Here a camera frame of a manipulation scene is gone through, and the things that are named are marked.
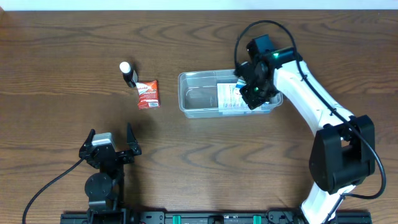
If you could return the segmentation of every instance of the black cable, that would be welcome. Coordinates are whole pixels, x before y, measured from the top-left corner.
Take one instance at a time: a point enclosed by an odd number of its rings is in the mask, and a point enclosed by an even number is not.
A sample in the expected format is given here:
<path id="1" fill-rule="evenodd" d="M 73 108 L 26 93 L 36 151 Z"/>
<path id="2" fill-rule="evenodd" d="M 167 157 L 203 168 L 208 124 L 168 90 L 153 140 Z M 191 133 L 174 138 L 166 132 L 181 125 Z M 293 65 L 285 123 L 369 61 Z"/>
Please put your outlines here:
<path id="1" fill-rule="evenodd" d="M 301 69 L 300 66 L 300 59 L 299 59 L 299 54 L 297 53 L 297 46 L 296 43 L 294 41 L 293 35 L 286 29 L 286 27 L 284 27 L 282 24 L 279 24 L 278 22 L 275 21 L 270 21 L 270 20 L 261 20 L 261 21 L 257 21 L 257 22 L 253 22 L 252 24 L 248 25 L 243 31 L 242 33 L 239 35 L 238 39 L 236 40 L 236 44 L 235 44 L 235 50 L 234 50 L 234 63 L 235 63 L 235 68 L 239 67 L 239 63 L 238 60 L 236 58 L 236 54 L 238 51 L 238 45 L 239 45 L 239 41 L 242 38 L 242 36 L 250 29 L 250 27 L 260 24 L 260 23 L 270 23 L 270 24 L 275 24 L 277 26 L 279 26 L 281 29 L 283 29 L 286 34 L 289 36 L 290 41 L 292 42 L 293 45 L 293 50 L 294 50 L 294 56 L 295 56 L 295 61 L 297 64 L 297 68 L 298 71 L 300 72 L 300 75 L 302 77 L 302 80 L 305 81 L 305 83 L 308 85 L 308 87 L 314 92 L 314 94 L 319 98 L 320 101 L 322 101 L 322 103 L 331 111 L 332 114 L 334 114 L 338 119 L 340 119 L 348 128 L 350 131 L 352 131 L 355 136 L 357 136 L 364 144 L 367 148 L 369 148 L 369 150 L 372 152 L 372 155 L 374 156 L 374 159 L 377 162 L 377 166 L 380 169 L 380 174 L 381 174 L 381 186 L 379 191 L 374 194 L 374 195 L 358 195 L 358 194 L 351 194 L 351 193 L 343 193 L 340 195 L 340 197 L 342 198 L 341 200 L 344 199 L 344 197 L 349 196 L 349 197 L 355 197 L 355 198 L 360 198 L 360 199 L 375 199 L 380 197 L 380 195 L 383 194 L 384 190 L 386 189 L 386 172 L 384 171 L 384 166 L 381 163 L 380 157 L 378 156 L 378 154 L 375 152 L 375 150 L 369 145 L 369 143 L 367 142 L 367 140 L 365 140 L 365 138 L 363 138 L 363 136 L 361 135 L 361 133 L 359 133 L 359 131 L 357 131 L 357 129 L 350 124 L 346 119 L 344 119 L 344 117 L 342 117 L 342 115 L 340 115 L 336 108 L 332 107 L 322 96 L 321 94 L 319 94 L 319 92 L 317 92 L 317 90 L 312 86 L 312 84 L 308 81 L 307 76 L 303 73 L 303 70 Z"/>
<path id="2" fill-rule="evenodd" d="M 22 224 L 26 224 L 26 215 L 27 215 L 27 211 L 29 210 L 30 206 L 33 204 L 33 202 L 36 200 L 36 198 L 45 190 L 47 189 L 47 187 L 50 187 L 52 184 L 54 184 L 57 180 L 61 179 L 64 175 L 67 175 L 70 171 L 72 171 L 74 168 L 76 168 L 76 166 L 78 166 L 79 164 L 81 164 L 81 162 L 83 162 L 83 159 L 80 159 L 75 165 L 73 165 L 71 168 L 69 168 L 67 171 L 65 171 L 64 173 L 62 173 L 61 175 L 59 175 L 58 177 L 56 177 L 55 179 L 51 180 L 48 184 L 46 184 L 43 188 L 41 188 L 30 200 L 30 202 L 26 205 L 24 214 L 22 216 Z"/>
<path id="3" fill-rule="evenodd" d="M 329 218 L 337 211 L 337 208 L 340 206 L 340 204 L 343 202 L 343 200 L 346 197 L 343 196 L 343 194 L 340 195 L 340 197 L 338 198 L 337 202 L 335 203 L 335 205 L 333 206 L 333 208 L 331 209 L 331 211 L 328 213 L 328 215 L 326 216 L 325 220 L 323 221 L 322 224 L 328 223 L 329 222 Z"/>

